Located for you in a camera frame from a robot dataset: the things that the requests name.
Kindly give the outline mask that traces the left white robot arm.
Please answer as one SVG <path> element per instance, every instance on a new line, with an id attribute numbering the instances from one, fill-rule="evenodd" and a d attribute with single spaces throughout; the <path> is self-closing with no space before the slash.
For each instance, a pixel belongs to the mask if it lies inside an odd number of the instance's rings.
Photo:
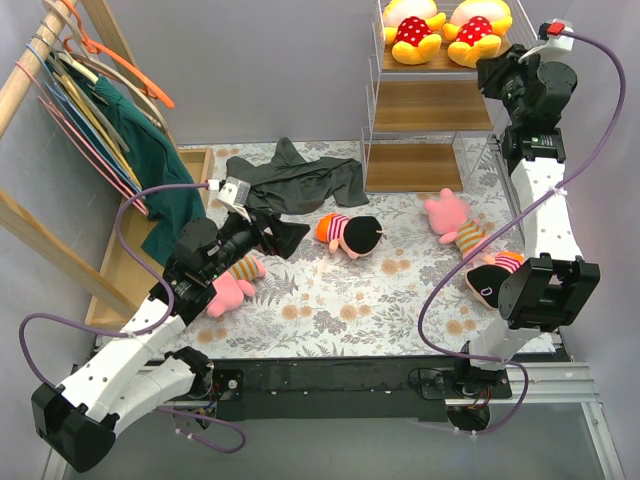
<path id="1" fill-rule="evenodd" d="M 118 332 L 87 363 L 58 384 L 42 380 L 31 396 L 37 434 L 74 470 L 100 463 L 133 422 L 175 397 L 205 398 L 214 364 L 184 347 L 148 374 L 140 369 L 180 334 L 216 294 L 214 281 L 252 250 L 289 258 L 307 224 L 256 211 L 231 213 L 222 227 L 208 218 L 187 223 L 161 280 Z"/>

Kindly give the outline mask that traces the black-haired doll striped shirt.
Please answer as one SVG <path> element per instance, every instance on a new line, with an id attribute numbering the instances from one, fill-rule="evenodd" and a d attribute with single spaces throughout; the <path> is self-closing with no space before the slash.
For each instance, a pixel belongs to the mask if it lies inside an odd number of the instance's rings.
<path id="1" fill-rule="evenodd" d="M 341 213 L 324 216 L 317 224 L 316 239 L 330 253 L 343 250 L 350 259 L 368 256 L 379 244 L 383 228 L 374 216 L 348 217 Z"/>

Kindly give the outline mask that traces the yellow frog plush small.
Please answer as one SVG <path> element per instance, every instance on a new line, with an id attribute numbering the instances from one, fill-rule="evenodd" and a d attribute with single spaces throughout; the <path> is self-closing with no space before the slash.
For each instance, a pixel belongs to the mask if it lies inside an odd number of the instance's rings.
<path id="1" fill-rule="evenodd" d="M 463 1 L 442 27 L 448 57 L 467 68 L 475 68 L 479 60 L 496 58 L 512 23 L 505 1 Z"/>

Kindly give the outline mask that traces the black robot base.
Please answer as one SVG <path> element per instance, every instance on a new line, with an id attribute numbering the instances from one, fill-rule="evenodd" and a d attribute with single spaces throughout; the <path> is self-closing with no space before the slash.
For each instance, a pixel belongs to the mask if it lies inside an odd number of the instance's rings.
<path id="1" fill-rule="evenodd" d="M 487 410 L 518 397 L 520 369 L 461 378 L 461 362 L 447 356 L 217 359 L 213 387 L 201 398 L 172 394 L 185 407 L 214 404 L 226 421 L 266 419 L 406 418 L 445 422 L 449 410 L 474 405 L 473 425 Z"/>

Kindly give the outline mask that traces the yellow frog plush big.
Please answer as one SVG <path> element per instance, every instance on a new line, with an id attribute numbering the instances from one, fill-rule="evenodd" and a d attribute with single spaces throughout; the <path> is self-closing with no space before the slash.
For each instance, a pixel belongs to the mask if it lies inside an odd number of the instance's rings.
<path id="1" fill-rule="evenodd" d="M 446 19 L 432 0 L 393 0 L 382 12 L 385 45 L 400 64 L 426 64 L 440 51 Z"/>

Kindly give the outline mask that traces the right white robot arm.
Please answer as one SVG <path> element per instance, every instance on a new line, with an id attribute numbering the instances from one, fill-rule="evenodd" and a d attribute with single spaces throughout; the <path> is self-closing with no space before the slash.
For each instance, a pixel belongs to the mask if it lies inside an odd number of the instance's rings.
<path id="1" fill-rule="evenodd" d="M 544 61 L 538 47 L 512 45 L 477 64 L 478 88 L 502 102 L 510 123 L 500 152 L 521 209 L 549 198 L 521 221 L 524 262 L 513 272 L 496 265 L 468 272 L 500 317 L 467 342 L 452 373 L 454 389 L 475 397 L 507 378 L 505 364 L 529 341 L 573 323 L 600 280 L 600 268 L 584 260 L 574 238 L 565 197 L 566 153 L 557 124 L 577 86 L 568 65 Z"/>

